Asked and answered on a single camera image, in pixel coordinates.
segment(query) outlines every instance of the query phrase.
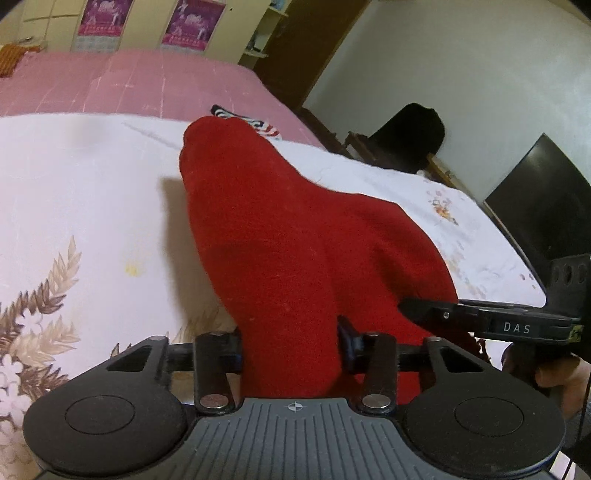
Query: white wall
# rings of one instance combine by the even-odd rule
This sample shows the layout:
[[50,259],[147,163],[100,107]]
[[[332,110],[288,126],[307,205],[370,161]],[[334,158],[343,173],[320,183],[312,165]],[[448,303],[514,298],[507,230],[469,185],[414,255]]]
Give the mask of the white wall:
[[591,180],[591,27],[547,0],[374,0],[304,106],[343,140],[410,102],[477,199],[543,132]]

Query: black cable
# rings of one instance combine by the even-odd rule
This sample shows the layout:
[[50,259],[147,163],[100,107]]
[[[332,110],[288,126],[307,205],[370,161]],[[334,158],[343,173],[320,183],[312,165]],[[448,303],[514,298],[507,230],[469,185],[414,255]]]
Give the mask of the black cable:
[[[577,439],[575,440],[575,445],[580,442],[581,435],[583,434],[583,424],[585,421],[585,414],[587,413],[587,403],[589,402],[589,390],[591,390],[591,375],[589,375],[589,379],[587,380],[587,388],[585,389],[585,398],[583,400],[583,411],[581,412],[581,419],[579,421],[579,431],[577,432]],[[569,465],[567,466],[566,470],[564,471],[564,475],[562,476],[562,480],[566,480],[566,476],[569,474],[570,468],[573,466],[573,461],[569,460]]]

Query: hand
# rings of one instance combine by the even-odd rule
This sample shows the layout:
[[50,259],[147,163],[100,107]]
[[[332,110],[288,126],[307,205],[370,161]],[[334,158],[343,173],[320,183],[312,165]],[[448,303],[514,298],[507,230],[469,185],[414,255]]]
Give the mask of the hand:
[[[511,358],[511,347],[506,348],[502,357],[503,372],[512,373],[515,369]],[[538,365],[535,369],[535,382],[540,388],[563,386],[561,409],[566,420],[572,418],[581,408],[591,365],[578,356],[560,358]]]

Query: red sock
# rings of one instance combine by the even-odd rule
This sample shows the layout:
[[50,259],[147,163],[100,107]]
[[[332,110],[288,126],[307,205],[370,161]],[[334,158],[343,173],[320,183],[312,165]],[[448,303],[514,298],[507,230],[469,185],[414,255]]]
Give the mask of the red sock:
[[[398,205],[309,182],[238,119],[190,125],[180,169],[203,265],[242,331],[244,396],[350,390],[337,315],[418,345],[428,333],[399,301],[457,300],[439,252]],[[478,351],[467,333],[447,333]],[[417,393],[417,377],[401,376],[399,403]]]

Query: bed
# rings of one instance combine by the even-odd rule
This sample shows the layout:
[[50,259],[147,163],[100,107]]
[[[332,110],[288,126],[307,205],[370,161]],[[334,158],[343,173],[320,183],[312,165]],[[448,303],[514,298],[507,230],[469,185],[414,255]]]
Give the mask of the bed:
[[[401,205],[460,298],[544,304],[465,194],[326,152],[248,70],[159,51],[30,57],[0,80],[0,478],[37,473],[22,417],[48,390],[148,336],[233,328],[178,173],[185,128],[214,103],[275,125],[284,140],[270,141],[306,178]],[[496,366],[502,348],[489,344]],[[173,387],[190,400],[186,376]]]
[[213,105],[268,121],[286,140],[321,146],[247,68],[163,50],[28,53],[0,79],[0,116],[132,113],[192,121]]

